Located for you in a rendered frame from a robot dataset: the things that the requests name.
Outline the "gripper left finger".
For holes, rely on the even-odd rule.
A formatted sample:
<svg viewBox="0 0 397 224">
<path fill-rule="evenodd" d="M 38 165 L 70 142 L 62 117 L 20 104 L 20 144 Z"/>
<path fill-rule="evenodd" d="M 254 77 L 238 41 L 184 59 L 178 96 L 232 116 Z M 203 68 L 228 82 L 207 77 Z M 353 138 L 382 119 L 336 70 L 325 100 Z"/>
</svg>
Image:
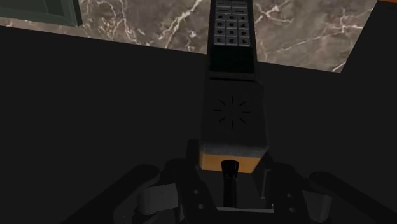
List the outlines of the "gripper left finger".
<svg viewBox="0 0 397 224">
<path fill-rule="evenodd" d="M 164 169 L 138 165 L 70 215 L 62 224 L 160 224 L 172 210 L 175 224 L 216 224 L 217 208 L 197 168 L 199 142 L 188 141 L 186 158 Z"/>
</svg>

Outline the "black table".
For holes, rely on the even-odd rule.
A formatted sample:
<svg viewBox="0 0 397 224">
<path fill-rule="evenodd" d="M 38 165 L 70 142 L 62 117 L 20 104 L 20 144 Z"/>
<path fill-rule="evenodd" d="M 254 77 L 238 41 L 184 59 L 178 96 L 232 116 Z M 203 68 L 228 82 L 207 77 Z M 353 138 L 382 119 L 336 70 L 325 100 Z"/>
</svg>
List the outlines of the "black table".
<svg viewBox="0 0 397 224">
<path fill-rule="evenodd" d="M 216 224 L 278 224 L 253 172 L 223 205 L 199 166 L 210 0 L 78 0 L 82 26 L 0 20 L 0 224 L 62 224 L 138 165 L 198 141 Z M 274 162 L 329 172 L 397 213 L 397 3 L 253 0 Z M 333 224 L 375 224 L 333 199 Z"/>
</svg>

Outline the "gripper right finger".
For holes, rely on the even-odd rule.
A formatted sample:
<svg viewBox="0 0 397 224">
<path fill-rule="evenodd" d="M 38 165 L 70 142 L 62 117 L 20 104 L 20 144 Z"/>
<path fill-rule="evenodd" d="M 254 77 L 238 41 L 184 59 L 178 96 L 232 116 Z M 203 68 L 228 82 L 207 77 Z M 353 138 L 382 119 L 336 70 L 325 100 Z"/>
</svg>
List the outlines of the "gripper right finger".
<svg viewBox="0 0 397 224">
<path fill-rule="evenodd" d="M 264 155 L 253 171 L 258 193 L 272 207 L 278 224 L 333 224 L 333 199 L 340 199 L 375 224 L 397 224 L 397 213 L 329 172 L 305 178 L 291 165 Z"/>
</svg>

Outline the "dark green cabinet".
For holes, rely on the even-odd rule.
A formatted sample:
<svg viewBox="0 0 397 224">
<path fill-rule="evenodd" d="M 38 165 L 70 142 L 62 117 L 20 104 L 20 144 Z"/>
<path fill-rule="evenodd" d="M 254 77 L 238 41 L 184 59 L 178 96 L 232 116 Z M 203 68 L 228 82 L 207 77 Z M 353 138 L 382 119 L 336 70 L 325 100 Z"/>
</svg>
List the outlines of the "dark green cabinet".
<svg viewBox="0 0 397 224">
<path fill-rule="evenodd" d="M 79 27 L 78 0 L 0 0 L 0 17 Z"/>
</svg>

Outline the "black keypad phone with antenna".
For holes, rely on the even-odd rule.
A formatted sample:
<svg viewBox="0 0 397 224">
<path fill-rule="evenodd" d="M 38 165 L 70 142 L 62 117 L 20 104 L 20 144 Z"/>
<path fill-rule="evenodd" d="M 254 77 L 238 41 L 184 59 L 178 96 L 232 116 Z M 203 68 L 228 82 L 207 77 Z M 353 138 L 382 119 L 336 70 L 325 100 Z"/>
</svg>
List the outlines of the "black keypad phone with antenna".
<svg viewBox="0 0 397 224">
<path fill-rule="evenodd" d="M 237 207 L 238 173 L 268 150 L 253 0 L 210 0 L 207 57 L 198 164 L 223 173 L 223 205 Z"/>
</svg>

